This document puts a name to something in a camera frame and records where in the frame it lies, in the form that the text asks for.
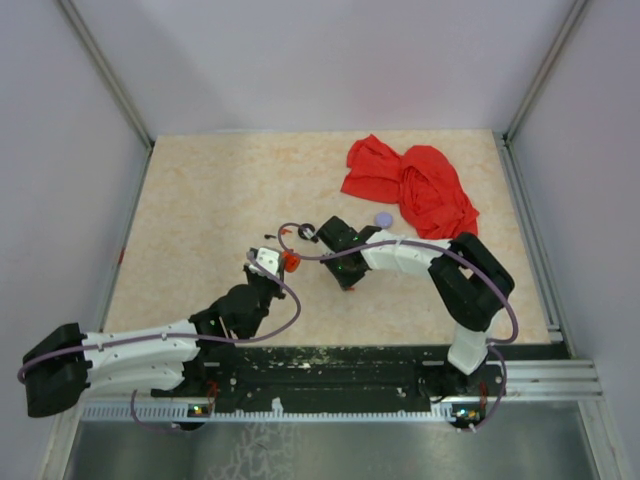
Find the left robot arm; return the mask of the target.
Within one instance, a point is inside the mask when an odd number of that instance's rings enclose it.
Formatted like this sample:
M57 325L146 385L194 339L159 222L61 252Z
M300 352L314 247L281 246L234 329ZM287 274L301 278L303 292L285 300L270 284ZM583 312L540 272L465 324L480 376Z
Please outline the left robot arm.
M57 327L22 360L28 416L62 413L82 396L202 394L207 363L255 343L272 302L292 293L282 273L270 278L250 265L244 272L245 282L208 308L162 327L116 334L84 333L76 323Z

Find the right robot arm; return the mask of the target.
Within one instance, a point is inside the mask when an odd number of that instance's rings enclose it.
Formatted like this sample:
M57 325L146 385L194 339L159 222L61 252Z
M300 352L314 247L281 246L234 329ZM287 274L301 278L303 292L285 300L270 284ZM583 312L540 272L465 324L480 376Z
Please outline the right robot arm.
M369 271L393 271L427 278L433 282L449 315L456 323L447 353L448 387L461 396L470 395L482 383L480 366L489 346L496 315L504 310L518 336L517 318L508 298L515 282L480 239L463 232L454 239L424 240L393 234L378 226L357 231L337 216L307 237L324 255L321 261L347 290Z

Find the red crumpled cloth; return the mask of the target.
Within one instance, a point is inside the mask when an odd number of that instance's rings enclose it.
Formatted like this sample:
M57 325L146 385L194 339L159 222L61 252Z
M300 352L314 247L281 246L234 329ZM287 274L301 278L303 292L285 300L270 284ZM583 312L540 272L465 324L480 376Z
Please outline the red crumpled cloth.
M479 212L457 171L438 149L414 145L399 154L371 134L350 148L341 192L396 204L403 219L427 240L476 235Z

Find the purple earbud charging case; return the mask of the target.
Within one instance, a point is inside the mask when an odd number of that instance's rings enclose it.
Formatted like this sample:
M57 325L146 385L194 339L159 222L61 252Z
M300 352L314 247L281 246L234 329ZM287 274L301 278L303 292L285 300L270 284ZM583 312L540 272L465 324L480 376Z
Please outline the purple earbud charging case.
M379 212L374 216L374 223L381 229L389 229L393 223L393 216L388 212Z

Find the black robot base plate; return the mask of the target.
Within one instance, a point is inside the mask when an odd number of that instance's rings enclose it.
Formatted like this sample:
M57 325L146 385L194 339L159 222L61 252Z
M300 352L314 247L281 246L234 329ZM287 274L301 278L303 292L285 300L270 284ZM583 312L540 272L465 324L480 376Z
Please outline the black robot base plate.
M443 346L216 347L185 365L182 382L156 398L202 397L218 413L428 412L454 397L497 395L504 375L483 363L469 376Z

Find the red round charging case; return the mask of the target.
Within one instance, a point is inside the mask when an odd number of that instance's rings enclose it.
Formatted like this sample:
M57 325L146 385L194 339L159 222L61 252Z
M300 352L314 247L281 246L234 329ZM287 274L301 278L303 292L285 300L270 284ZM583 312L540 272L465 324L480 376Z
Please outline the red round charging case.
M284 251L282 253L283 269L287 273L293 273L297 270L301 263L301 258L295 253Z

